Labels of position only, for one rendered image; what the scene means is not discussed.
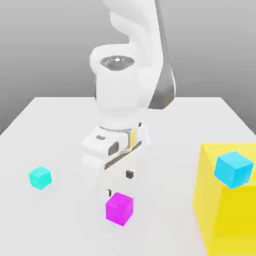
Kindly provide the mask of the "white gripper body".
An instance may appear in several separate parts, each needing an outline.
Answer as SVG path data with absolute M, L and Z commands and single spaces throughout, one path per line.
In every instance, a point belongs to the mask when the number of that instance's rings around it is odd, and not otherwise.
M 134 175 L 143 168 L 150 147 L 148 139 L 140 140 L 131 151 L 116 152 L 111 156 L 99 156 L 85 152 L 82 164 L 85 168 L 87 185 L 91 189 L 113 189 L 123 187 L 126 172 Z

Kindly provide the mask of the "small magenta cube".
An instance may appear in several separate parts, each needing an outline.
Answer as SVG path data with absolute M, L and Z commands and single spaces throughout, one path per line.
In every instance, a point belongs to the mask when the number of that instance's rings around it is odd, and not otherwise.
M 119 192 L 116 192 L 105 204 L 106 219 L 123 227 L 133 212 L 134 199 Z

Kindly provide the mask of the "small teal cube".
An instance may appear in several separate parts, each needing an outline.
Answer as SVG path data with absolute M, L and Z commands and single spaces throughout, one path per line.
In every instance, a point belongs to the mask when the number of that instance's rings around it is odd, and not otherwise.
M 45 167 L 39 166 L 28 175 L 30 184 L 39 190 L 44 189 L 52 183 L 51 172 Z

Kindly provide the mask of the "small blue cube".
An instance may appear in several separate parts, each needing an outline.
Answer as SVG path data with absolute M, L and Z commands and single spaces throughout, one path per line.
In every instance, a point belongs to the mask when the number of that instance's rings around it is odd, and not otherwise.
M 253 172 L 254 162 L 237 151 L 217 157 L 214 176 L 229 189 L 248 184 Z

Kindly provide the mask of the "large yellow box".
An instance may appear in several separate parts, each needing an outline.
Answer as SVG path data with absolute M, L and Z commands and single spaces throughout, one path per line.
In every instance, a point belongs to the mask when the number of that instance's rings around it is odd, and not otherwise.
M 217 157 L 237 151 L 254 162 L 249 183 L 230 189 L 214 176 Z M 256 143 L 202 143 L 193 209 L 208 255 L 256 256 Z

